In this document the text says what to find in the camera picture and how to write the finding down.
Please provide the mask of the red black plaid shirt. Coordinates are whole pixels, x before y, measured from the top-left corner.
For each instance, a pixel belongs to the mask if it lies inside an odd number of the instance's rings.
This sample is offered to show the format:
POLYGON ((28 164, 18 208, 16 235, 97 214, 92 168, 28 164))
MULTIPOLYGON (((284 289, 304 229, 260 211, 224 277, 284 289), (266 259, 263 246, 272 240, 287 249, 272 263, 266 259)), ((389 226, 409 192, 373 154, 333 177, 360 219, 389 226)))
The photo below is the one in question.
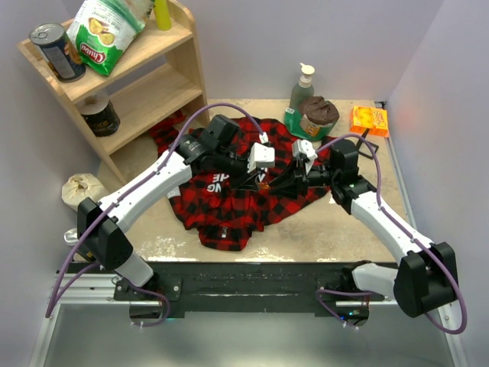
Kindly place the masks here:
MULTIPOLYGON (((182 122, 184 117, 178 111, 149 130, 157 145, 158 157, 177 137, 178 131, 173 126, 182 122)), ((292 144, 297 138, 276 119, 255 119, 267 133, 276 151, 276 166, 258 179, 268 182, 290 163, 293 157, 292 144)), ((251 143, 257 140, 258 133, 249 119, 243 117, 234 120, 241 129, 233 139, 235 151, 245 155, 251 143)), ((263 190, 230 190, 228 175, 216 172, 196 175, 189 182, 170 191, 167 198, 184 228, 197 229, 202 245, 222 251, 240 252, 253 232, 263 232, 265 226, 277 224, 292 216, 328 192, 328 187, 317 187, 309 189, 305 196, 289 199, 271 196, 263 190)))

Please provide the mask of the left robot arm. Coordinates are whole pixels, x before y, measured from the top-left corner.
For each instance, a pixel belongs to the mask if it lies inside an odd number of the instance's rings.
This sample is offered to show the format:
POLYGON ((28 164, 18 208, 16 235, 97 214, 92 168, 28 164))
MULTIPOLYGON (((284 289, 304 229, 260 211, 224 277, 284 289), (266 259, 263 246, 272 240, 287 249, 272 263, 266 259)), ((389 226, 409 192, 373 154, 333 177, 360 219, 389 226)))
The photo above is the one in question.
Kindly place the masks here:
POLYGON ((274 149, 264 133, 247 156, 237 155, 232 142, 239 129, 238 123, 216 115, 207 128, 179 134, 169 150, 120 190, 99 201, 85 199, 79 204, 77 232, 82 247, 106 270, 125 278, 140 299, 150 300, 161 285, 125 235, 134 222, 196 174, 218 171, 234 178, 238 186, 254 190, 255 177, 274 165, 274 149))

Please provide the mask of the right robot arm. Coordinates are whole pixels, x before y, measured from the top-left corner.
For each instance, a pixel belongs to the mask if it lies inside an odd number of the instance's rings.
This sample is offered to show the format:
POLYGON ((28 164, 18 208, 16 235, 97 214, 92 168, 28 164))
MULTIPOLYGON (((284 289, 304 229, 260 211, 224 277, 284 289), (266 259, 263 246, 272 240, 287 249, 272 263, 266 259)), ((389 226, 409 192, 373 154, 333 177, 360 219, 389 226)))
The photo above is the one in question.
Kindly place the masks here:
POLYGON ((292 145, 293 159, 270 183, 273 194, 297 198, 314 187, 328 187, 333 200, 362 222, 392 254, 396 268, 369 261, 349 265, 340 282, 342 295, 358 300, 365 293, 393 298, 409 317, 418 317, 458 299, 455 252, 420 235, 382 199, 379 187, 359 173, 358 149, 347 139, 335 139, 329 159, 317 165, 309 141, 292 145))

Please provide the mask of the green pouch with brown top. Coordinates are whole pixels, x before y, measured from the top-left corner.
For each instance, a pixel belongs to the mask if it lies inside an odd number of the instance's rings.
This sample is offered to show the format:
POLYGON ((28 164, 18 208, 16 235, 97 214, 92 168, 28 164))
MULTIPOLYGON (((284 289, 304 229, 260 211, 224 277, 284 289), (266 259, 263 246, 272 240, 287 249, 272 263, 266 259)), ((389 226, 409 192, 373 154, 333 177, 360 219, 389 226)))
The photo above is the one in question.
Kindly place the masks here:
POLYGON ((301 139, 321 141, 339 120, 337 107, 322 96, 304 99, 296 109, 286 108, 284 124, 288 132, 301 139))

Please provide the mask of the green soap dispenser bottle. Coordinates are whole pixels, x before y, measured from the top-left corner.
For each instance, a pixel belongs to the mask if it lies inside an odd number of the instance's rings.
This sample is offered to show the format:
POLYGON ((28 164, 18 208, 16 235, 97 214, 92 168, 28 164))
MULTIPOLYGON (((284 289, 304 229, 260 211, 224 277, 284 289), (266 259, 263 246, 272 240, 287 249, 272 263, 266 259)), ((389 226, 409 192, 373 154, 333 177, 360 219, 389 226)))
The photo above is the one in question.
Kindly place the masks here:
POLYGON ((297 110, 299 105, 314 95, 313 75, 315 68, 312 65, 300 63, 301 76, 292 88, 289 108, 297 110))

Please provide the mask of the orange snack box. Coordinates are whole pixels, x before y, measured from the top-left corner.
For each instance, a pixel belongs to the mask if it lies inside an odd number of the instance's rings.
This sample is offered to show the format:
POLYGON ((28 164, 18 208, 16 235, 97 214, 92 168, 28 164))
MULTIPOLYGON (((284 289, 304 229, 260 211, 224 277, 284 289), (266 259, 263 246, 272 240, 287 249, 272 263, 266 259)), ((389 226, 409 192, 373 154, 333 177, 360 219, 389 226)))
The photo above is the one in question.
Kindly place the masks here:
POLYGON ((354 106, 350 114, 349 131, 388 138, 390 136, 388 126, 388 114, 385 109, 365 106, 354 106))

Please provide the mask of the wooden shelf unit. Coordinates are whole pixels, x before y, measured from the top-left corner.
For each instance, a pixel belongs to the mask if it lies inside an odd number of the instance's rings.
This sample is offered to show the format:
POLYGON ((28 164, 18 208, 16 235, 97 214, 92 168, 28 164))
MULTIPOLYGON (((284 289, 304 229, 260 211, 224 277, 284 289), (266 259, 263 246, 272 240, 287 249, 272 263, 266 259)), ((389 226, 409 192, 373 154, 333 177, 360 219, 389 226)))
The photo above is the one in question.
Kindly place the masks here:
POLYGON ((195 112, 207 104, 195 19, 191 11, 178 1, 169 1, 167 7, 171 29, 159 30, 155 18, 150 18, 109 76, 87 70, 81 79, 62 83, 30 40, 18 43, 20 52, 97 155, 122 183, 126 179, 112 160, 112 154, 178 109, 195 112), (111 95, 110 100, 121 124, 115 134, 96 137, 76 104, 158 57, 164 57, 165 64, 111 95))

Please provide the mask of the black paper-topped jar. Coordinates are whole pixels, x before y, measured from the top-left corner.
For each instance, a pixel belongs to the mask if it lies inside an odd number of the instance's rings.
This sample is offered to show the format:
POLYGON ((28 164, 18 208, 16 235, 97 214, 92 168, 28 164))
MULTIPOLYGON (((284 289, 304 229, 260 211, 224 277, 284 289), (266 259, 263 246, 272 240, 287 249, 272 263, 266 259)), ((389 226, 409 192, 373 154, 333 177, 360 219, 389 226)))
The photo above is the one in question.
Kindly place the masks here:
POLYGON ((98 92, 88 96, 78 102, 76 107, 96 137, 106 137, 117 132, 120 118, 106 93, 98 92))

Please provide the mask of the white cloth sack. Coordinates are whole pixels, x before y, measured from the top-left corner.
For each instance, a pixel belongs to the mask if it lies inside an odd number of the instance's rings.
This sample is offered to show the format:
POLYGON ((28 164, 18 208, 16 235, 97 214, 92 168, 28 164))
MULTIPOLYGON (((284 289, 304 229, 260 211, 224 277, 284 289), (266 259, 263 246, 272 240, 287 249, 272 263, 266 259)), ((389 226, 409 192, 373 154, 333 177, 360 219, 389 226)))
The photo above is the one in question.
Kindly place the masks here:
POLYGON ((92 174, 75 174, 62 186, 61 198, 72 210, 77 211, 78 205, 87 197, 98 202, 109 195, 102 182, 92 174))

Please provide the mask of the yellow bottle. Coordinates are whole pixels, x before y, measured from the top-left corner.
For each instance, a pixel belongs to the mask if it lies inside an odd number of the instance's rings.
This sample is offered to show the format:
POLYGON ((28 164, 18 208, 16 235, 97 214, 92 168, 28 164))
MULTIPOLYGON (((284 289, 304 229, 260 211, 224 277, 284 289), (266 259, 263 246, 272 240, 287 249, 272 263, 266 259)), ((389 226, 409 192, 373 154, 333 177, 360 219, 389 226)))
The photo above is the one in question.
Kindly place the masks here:
POLYGON ((154 1, 154 15, 155 15, 157 27, 160 30, 168 31, 172 28, 167 0, 154 1))

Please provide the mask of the black gold drink can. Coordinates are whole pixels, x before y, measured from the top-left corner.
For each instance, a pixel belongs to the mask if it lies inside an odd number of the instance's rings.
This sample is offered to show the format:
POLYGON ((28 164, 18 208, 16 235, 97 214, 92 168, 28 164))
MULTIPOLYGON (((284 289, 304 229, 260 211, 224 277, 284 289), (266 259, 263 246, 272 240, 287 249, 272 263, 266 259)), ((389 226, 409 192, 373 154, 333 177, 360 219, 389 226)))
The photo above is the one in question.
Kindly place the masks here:
POLYGON ((63 240, 65 244, 70 248, 75 248, 79 246, 79 234, 77 232, 77 228, 67 230, 63 234, 63 240))

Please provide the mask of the green chips bag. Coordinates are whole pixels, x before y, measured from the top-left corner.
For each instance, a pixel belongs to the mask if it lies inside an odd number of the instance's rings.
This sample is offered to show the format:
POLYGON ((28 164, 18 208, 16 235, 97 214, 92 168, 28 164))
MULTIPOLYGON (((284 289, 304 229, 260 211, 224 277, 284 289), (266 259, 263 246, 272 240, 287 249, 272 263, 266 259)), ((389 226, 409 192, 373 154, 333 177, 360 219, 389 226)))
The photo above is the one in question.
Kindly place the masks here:
POLYGON ((144 30, 154 3, 86 0, 67 30, 82 62, 109 76, 131 42, 144 30))

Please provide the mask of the blue tin can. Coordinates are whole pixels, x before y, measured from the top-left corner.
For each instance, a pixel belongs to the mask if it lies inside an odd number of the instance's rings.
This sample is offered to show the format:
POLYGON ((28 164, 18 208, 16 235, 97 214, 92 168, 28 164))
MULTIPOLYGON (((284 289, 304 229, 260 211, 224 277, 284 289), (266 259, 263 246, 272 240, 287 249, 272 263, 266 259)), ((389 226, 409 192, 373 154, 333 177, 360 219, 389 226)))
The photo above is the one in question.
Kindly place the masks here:
POLYGON ((84 76, 86 67, 61 24, 41 24, 29 38, 58 80, 68 83, 84 76))

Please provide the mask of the black square frame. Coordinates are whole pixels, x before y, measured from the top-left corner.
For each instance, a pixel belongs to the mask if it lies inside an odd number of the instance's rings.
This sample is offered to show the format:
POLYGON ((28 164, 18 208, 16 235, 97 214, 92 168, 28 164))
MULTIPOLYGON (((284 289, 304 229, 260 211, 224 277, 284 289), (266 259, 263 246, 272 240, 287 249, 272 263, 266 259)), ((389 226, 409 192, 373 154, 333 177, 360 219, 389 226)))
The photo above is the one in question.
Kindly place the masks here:
POLYGON ((361 156, 372 160, 373 159, 372 153, 376 154, 379 149, 379 146, 376 145, 374 142, 368 140, 368 135, 370 131, 371 130, 369 128, 366 128, 364 130, 364 132, 361 135, 361 139, 359 139, 358 143, 356 144, 356 148, 361 156))

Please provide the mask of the aluminium rail frame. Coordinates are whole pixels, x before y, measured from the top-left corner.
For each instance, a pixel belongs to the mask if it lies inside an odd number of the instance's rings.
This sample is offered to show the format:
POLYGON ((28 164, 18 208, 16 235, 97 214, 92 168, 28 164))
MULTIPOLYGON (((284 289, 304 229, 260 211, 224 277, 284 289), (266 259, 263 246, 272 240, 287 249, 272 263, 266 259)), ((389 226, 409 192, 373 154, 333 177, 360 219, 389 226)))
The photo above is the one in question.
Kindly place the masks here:
POLYGON ((74 263, 32 366, 466 366, 459 336, 388 296, 337 297, 339 263, 155 262, 150 294, 74 263))

